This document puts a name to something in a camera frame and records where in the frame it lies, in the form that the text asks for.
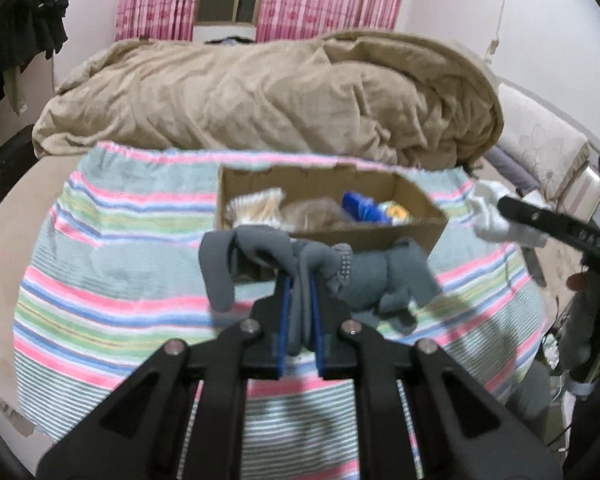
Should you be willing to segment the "person hand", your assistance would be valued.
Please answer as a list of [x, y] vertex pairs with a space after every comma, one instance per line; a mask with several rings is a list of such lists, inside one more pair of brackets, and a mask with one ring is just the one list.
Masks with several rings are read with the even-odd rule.
[[580, 292], [588, 287], [588, 284], [592, 281], [592, 276], [593, 274], [590, 272], [572, 274], [567, 278], [566, 286], [573, 292]]

